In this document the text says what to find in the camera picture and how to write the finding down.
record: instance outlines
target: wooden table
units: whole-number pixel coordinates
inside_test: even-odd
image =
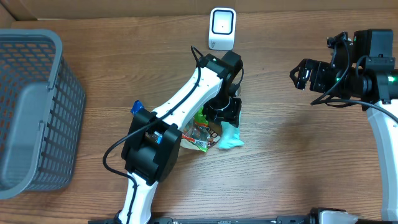
[[[15,22],[46,28],[87,94],[76,171],[68,188],[26,192],[0,202],[8,223],[85,223],[123,207],[127,180],[102,165],[104,151],[129,128],[140,99],[151,110],[192,75],[190,46],[208,50],[208,16]],[[398,10],[238,14],[234,51],[242,56],[241,138],[245,145],[207,153],[182,151],[158,186],[155,215],[173,218],[264,218],[345,208],[380,218],[377,149],[360,106],[310,106],[319,94],[294,88],[289,72],[303,58],[330,61],[326,37],[391,28]],[[394,39],[394,54],[398,42]],[[109,164],[123,169],[121,148]]]

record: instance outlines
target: wire basket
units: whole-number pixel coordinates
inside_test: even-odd
[[[0,29],[0,199],[69,184],[85,98],[57,34]]]

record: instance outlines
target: teal cloth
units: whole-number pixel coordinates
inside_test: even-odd
[[[243,141],[240,140],[240,130],[235,128],[232,124],[228,122],[221,122],[221,127],[223,129],[223,135],[218,143],[219,149],[232,149],[237,146],[243,146]]]

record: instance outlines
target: black cable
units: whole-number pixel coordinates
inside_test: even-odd
[[[324,99],[325,96],[329,95],[338,85],[340,85],[340,83],[345,79],[345,77],[348,74],[348,70],[350,68],[350,59],[349,59],[349,50],[348,50],[348,46],[347,43],[345,41],[341,41],[341,43],[343,43],[344,48],[346,49],[346,54],[347,54],[347,68],[344,71],[343,75],[341,76],[341,78],[328,90],[326,91],[324,94],[322,94],[321,96],[319,96],[316,100],[311,102],[311,105],[317,105],[319,104],[318,102],[322,99]]]
[[[368,58],[368,56],[367,55],[363,55],[362,57],[360,57],[359,59],[358,59],[358,61],[356,62],[356,65],[355,65],[355,75],[357,76],[357,77],[359,77],[359,66],[361,65],[361,63],[362,63],[362,61],[365,59],[365,58]]]
[[[243,65],[242,65],[242,76],[241,76],[241,79],[238,82],[238,86],[241,86],[241,82],[243,80],[243,75],[244,75],[244,70],[243,70]]]
[[[367,103],[367,102],[363,102],[363,101],[359,101],[359,100],[329,99],[329,100],[318,101],[314,105],[319,105],[319,104],[323,104],[323,103],[352,103],[352,104],[357,104],[357,105],[368,106],[370,108],[373,108],[375,110],[383,112],[384,114],[389,116],[391,119],[393,119],[398,124],[398,118],[396,116],[394,116],[388,110],[381,108],[380,106],[373,105],[371,103]]]
[[[333,97],[334,96],[329,96],[326,100],[331,100]],[[331,105],[329,103],[325,103],[325,104],[328,106],[334,107],[334,108],[346,108],[346,107],[355,105],[354,103],[344,103],[342,105]]]
[[[110,172],[112,172],[114,174],[121,175],[123,177],[127,177],[134,184],[134,186],[133,186],[134,191],[133,191],[133,194],[132,194],[132,199],[131,199],[129,211],[128,211],[128,214],[127,214],[127,223],[126,224],[129,224],[132,205],[134,203],[134,199],[136,199],[136,193],[137,193],[137,187],[138,187],[137,181],[133,177],[131,177],[130,175],[127,175],[127,174],[125,174],[123,172],[120,172],[120,171],[118,171],[116,169],[110,168],[110,166],[106,162],[106,159],[108,158],[109,153],[111,153],[111,151],[114,148],[116,148],[118,145],[122,144],[125,140],[131,138],[132,136],[134,136],[136,134],[139,134],[139,133],[141,133],[143,131],[146,131],[147,129],[153,127],[155,124],[161,122],[167,116],[171,115],[179,106],[181,106],[181,104],[183,104],[183,102],[185,100],[187,100],[192,95],[192,93],[195,91],[195,89],[199,85],[200,78],[201,78],[201,69],[200,69],[200,66],[199,66],[199,59],[198,59],[198,57],[197,57],[195,52],[197,52],[201,57],[203,56],[203,54],[195,46],[191,46],[191,52],[193,54],[193,57],[195,58],[196,67],[198,68],[198,79],[197,79],[196,83],[194,84],[193,88],[191,89],[191,91],[189,91],[189,93],[186,96],[184,96],[184,98],[179,103],[177,103],[171,110],[169,110],[169,112],[167,112],[166,114],[164,114],[163,116],[161,116],[157,120],[155,120],[155,121],[143,126],[142,128],[138,129],[137,131],[134,131],[134,132],[128,134],[127,136],[124,136],[123,138],[121,138],[117,142],[115,142],[111,147],[108,148],[108,150],[106,150],[106,152],[104,153],[104,156],[102,158],[102,163],[103,163],[105,169],[109,170]]]

